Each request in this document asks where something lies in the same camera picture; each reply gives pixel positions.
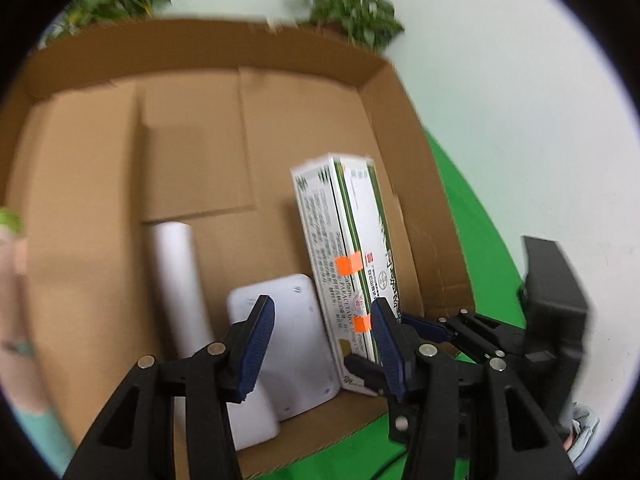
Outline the white handheld fan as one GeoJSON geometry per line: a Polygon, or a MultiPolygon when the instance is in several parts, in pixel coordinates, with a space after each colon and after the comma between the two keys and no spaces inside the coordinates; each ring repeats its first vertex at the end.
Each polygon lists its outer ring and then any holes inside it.
{"type": "MultiPolygon", "coordinates": [[[[192,229],[181,222],[153,224],[150,231],[154,278],[160,305],[180,359],[215,341],[201,283],[192,229]]],[[[244,450],[271,440],[280,425],[262,384],[241,404],[228,405],[233,442],[244,450]]]]}

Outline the large cardboard box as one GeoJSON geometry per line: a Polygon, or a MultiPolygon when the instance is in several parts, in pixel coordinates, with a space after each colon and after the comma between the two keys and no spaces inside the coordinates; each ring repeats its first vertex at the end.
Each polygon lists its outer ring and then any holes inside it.
{"type": "Polygon", "coordinates": [[[222,336],[233,289],[310,273],[292,172],[334,153],[374,161],[401,309],[473,309],[431,144],[386,58],[214,20],[96,27],[26,58],[1,100],[1,201],[24,221],[27,327],[74,441],[140,356],[166,359],[152,226],[192,228],[222,336]]]}

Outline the white green medicine box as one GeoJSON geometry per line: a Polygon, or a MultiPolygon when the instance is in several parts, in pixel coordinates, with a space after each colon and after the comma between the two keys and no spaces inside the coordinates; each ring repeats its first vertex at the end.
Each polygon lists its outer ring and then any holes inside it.
{"type": "Polygon", "coordinates": [[[378,364],[371,304],[384,298],[400,315],[390,229],[375,164],[326,154],[291,170],[314,284],[343,389],[373,392],[349,372],[350,354],[378,364]]]}

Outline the green tablecloth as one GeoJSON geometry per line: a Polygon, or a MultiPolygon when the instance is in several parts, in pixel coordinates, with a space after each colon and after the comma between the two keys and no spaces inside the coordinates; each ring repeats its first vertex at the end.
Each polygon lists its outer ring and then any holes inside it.
{"type": "MultiPolygon", "coordinates": [[[[456,224],[477,310],[491,318],[525,324],[516,292],[522,284],[500,233],[463,174],[431,134],[427,136],[456,224]]],[[[270,472],[271,480],[398,479],[404,449],[387,439],[387,417],[317,454],[270,472]]]]}

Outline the white plastic case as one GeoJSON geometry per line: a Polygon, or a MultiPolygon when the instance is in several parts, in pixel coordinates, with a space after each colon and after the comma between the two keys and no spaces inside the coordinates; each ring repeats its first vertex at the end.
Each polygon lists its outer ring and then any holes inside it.
{"type": "Polygon", "coordinates": [[[259,296],[274,302],[273,332],[259,381],[280,422],[331,401],[341,390],[314,282],[304,274],[233,289],[229,321],[248,317],[259,296]]]}

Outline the potted plant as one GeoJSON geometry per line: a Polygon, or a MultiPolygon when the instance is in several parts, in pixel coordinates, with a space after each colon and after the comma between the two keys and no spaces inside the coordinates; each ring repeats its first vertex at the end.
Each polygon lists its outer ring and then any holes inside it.
{"type": "Polygon", "coordinates": [[[72,0],[48,26],[41,42],[48,46],[55,40],[76,36],[88,27],[150,18],[170,5],[171,0],[72,0]]]}
{"type": "Polygon", "coordinates": [[[302,0],[299,24],[330,32],[350,44],[382,53],[405,32],[390,0],[302,0]]]}

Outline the pink pig plush toy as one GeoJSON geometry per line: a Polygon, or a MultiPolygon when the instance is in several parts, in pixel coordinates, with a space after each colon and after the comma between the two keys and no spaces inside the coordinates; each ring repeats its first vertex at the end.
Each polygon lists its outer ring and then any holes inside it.
{"type": "Polygon", "coordinates": [[[9,410],[52,471],[61,479],[75,447],[44,385],[26,320],[27,238],[21,217],[1,209],[1,393],[9,410]]]}

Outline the right potted plant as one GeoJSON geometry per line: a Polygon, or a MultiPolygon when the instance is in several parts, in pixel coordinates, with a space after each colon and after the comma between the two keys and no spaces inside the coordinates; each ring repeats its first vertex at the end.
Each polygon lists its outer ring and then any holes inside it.
{"type": "Polygon", "coordinates": [[[405,32],[390,0],[302,0],[299,24],[330,32],[350,44],[382,53],[405,32]]]}

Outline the left potted plant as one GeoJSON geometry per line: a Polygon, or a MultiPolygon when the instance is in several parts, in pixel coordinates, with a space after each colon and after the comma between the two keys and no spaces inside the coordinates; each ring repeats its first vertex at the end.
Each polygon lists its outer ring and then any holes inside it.
{"type": "Polygon", "coordinates": [[[170,5],[171,0],[72,0],[48,26],[41,42],[48,46],[55,40],[76,36],[88,27],[150,18],[170,5]]]}

